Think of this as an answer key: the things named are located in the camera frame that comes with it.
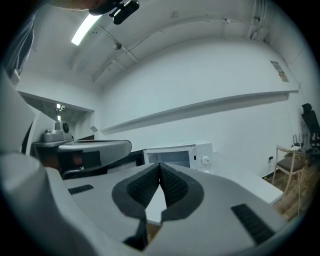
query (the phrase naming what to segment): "white ceiling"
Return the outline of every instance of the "white ceiling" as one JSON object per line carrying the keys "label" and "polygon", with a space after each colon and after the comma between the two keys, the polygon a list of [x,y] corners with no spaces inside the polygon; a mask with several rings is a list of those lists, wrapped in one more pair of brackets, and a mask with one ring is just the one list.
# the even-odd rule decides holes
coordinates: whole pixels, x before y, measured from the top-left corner
{"label": "white ceiling", "polygon": [[79,120],[84,118],[86,111],[82,109],[78,109],[76,107],[66,106],[63,111],[56,112],[57,103],[55,102],[48,102],[45,100],[41,100],[38,98],[26,97],[23,96],[26,103],[30,106],[34,107],[35,109],[41,111],[48,117],[52,118],[53,120],[58,121],[57,113],[61,116],[61,120],[66,121],[68,123],[76,124]]}
{"label": "white ceiling", "polygon": [[[102,16],[79,46],[71,43],[87,11],[51,6],[41,9],[34,30],[32,57],[38,72],[60,69],[89,76],[104,87],[144,58],[185,41],[220,37],[268,40],[275,12],[268,8],[257,23],[252,16],[264,15],[265,0],[140,0],[140,8],[126,21],[115,25]],[[115,42],[124,47],[114,50]]]}

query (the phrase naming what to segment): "black chair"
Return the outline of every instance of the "black chair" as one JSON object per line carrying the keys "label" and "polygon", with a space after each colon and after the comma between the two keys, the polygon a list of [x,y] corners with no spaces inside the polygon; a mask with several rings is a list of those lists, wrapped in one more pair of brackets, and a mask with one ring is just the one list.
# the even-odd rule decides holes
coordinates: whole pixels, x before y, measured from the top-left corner
{"label": "black chair", "polygon": [[310,145],[311,149],[307,150],[306,153],[310,155],[310,160],[319,159],[320,154],[316,154],[317,150],[320,150],[320,125],[316,113],[312,110],[312,106],[307,103],[302,105],[303,114],[302,118],[310,131]]}

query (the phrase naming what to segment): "wooden chair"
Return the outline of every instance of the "wooden chair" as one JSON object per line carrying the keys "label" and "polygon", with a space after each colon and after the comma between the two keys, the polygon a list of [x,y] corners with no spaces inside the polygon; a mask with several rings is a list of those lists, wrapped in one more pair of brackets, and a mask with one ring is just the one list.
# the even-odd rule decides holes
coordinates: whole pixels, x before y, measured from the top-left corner
{"label": "wooden chair", "polygon": [[[277,162],[278,161],[278,151],[291,153],[292,157],[286,157],[283,160]],[[297,153],[296,149],[286,148],[286,147],[276,145],[276,157],[275,157],[276,164],[274,165],[274,172],[273,172],[273,178],[272,178],[271,184],[274,184],[277,169],[281,170],[286,175],[289,175],[288,183],[286,184],[285,191],[283,193],[283,197],[285,197],[285,195],[287,193],[289,183],[291,180],[291,176],[299,173],[299,171],[301,171],[301,170],[302,170],[301,178],[303,175],[303,169],[305,167],[305,163],[295,158],[296,153]]]}

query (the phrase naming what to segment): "chair seat cushion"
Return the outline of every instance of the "chair seat cushion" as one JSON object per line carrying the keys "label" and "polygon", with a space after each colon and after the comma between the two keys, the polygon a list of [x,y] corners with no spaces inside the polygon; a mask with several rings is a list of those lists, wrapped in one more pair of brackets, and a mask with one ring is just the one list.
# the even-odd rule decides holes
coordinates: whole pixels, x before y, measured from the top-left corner
{"label": "chair seat cushion", "polygon": [[[290,172],[291,162],[292,162],[292,157],[286,157],[285,159],[279,161],[277,163],[277,165],[279,167],[285,169],[286,171]],[[294,164],[293,164],[293,171],[294,172],[300,170],[304,166],[305,166],[305,164],[303,162],[301,162],[298,159],[294,159]]]}

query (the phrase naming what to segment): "ceiling light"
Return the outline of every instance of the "ceiling light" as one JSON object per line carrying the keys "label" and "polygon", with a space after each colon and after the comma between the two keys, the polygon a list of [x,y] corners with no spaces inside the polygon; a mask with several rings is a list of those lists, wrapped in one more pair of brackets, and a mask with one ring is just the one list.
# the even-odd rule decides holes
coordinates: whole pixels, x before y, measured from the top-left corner
{"label": "ceiling light", "polygon": [[95,24],[95,22],[101,17],[102,15],[93,16],[89,14],[85,20],[82,22],[78,30],[75,32],[71,43],[78,46],[81,42],[81,40],[85,37],[88,30]]}

